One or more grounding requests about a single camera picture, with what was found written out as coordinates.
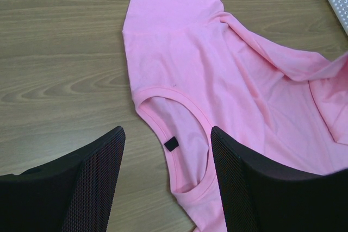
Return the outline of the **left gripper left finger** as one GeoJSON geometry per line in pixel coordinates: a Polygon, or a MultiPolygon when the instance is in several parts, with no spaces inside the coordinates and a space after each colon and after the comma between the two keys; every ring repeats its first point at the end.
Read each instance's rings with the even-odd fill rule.
{"type": "Polygon", "coordinates": [[[1,176],[1,231],[106,231],[125,131],[21,174],[1,176]]]}

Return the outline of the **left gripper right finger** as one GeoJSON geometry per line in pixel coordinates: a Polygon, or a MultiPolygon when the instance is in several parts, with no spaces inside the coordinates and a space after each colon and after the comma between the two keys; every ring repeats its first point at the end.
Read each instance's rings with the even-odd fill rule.
{"type": "Polygon", "coordinates": [[[288,167],[219,127],[211,142],[228,231],[347,231],[347,170],[317,175],[288,167]]]}

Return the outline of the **pink t shirt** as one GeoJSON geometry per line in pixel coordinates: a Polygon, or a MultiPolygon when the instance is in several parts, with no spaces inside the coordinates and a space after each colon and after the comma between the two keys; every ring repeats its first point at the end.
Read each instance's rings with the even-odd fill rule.
{"type": "Polygon", "coordinates": [[[298,170],[347,168],[347,55],[278,45],[221,0],[130,0],[123,39],[135,110],[163,145],[196,231],[225,231],[210,133],[298,170]]]}

